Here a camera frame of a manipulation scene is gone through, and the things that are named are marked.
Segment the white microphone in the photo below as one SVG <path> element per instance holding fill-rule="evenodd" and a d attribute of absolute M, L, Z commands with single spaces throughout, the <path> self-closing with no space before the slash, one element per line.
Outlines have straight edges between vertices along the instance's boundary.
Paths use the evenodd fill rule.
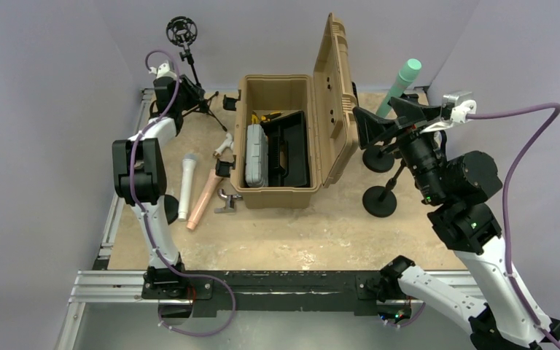
<path fill-rule="evenodd" d="M 187 153 L 182 160 L 182 180 L 177 217 L 177 220 L 180 222 L 184 222 L 188 218 L 193 177 L 197 162 L 198 156 L 194 153 Z"/>

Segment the pink microphone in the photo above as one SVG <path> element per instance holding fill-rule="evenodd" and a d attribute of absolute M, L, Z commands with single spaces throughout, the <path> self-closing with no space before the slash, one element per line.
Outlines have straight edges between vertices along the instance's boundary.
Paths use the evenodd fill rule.
<path fill-rule="evenodd" d="M 205 210 L 211 200 L 211 197 L 215 194 L 216 188 L 223 180 L 222 176 L 216 174 L 214 169 L 210 170 L 208 179 L 205 183 L 205 186 L 201 192 L 201 195 L 198 198 L 197 203 L 190 215 L 190 218 L 187 221 L 186 228 L 190 231 L 194 231 L 197 228 Z"/>

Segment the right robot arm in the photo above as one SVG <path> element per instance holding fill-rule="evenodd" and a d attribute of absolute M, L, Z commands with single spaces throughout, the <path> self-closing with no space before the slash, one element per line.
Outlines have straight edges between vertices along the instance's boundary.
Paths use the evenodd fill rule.
<path fill-rule="evenodd" d="M 560 320 L 547 315 L 531 296 L 511 259 L 508 222 L 498 223 L 488 200 L 507 195 L 509 179 L 500 179 L 494 159 L 471 151 L 448 159 L 443 133 L 477 120 L 471 93 L 444 97 L 427 106 L 392 97 L 396 117 L 378 117 L 354 107 L 362 149 L 381 143 L 397 153 L 423 202 L 434 207 L 428 219 L 434 232 L 466 266 L 482 296 L 475 298 L 434 277 L 404 256 L 381 269 L 379 281 L 360 284 L 368 298 L 382 302 L 411 297 L 421 300 L 459 325 L 477 349 L 539 349 L 560 344 Z"/>

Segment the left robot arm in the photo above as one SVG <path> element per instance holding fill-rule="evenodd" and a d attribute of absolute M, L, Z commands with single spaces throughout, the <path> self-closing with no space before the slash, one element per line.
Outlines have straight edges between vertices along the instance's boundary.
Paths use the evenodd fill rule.
<path fill-rule="evenodd" d="M 183 123 L 179 106 L 182 78 L 158 77 L 154 81 L 159 114 L 128 139 L 112 144 L 114 188 L 129 205 L 141 226 L 149 262 L 144 274 L 145 297 L 163 293 L 180 298 L 190 288 L 181 255 L 172 239 L 167 209 L 176 209 L 176 199 L 166 196 L 167 176 L 161 149 L 176 138 Z"/>

